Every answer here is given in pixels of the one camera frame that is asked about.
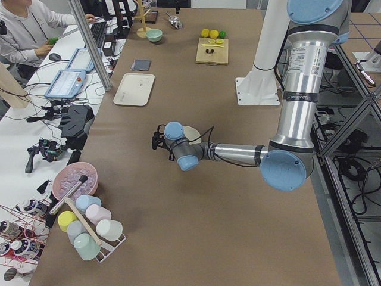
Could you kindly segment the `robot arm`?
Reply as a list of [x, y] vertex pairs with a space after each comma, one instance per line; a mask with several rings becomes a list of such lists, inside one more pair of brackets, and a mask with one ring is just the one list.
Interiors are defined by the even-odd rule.
[[259, 167], [273, 188], [292, 191], [313, 171], [310, 133], [327, 51], [349, 35], [351, 1], [269, 1], [252, 70], [236, 81], [240, 105], [279, 105], [277, 133], [268, 145], [216, 144], [185, 136], [179, 122], [159, 143], [184, 171], [201, 160]]

